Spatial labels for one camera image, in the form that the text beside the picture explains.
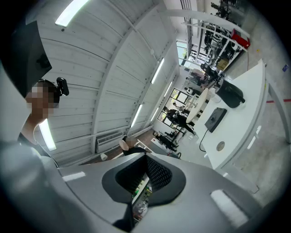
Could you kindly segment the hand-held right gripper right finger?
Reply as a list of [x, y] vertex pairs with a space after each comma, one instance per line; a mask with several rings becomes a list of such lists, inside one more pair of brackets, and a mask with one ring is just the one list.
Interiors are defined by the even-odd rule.
[[260, 204], [211, 168], [155, 154], [179, 168], [186, 185], [169, 204], [149, 207], [135, 233], [252, 233], [263, 221]]

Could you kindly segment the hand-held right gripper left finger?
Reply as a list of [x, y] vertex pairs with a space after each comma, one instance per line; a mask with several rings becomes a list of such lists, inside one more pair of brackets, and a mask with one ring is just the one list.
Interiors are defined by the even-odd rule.
[[132, 196], [147, 170], [147, 154], [59, 170], [73, 196], [76, 228], [133, 228]]

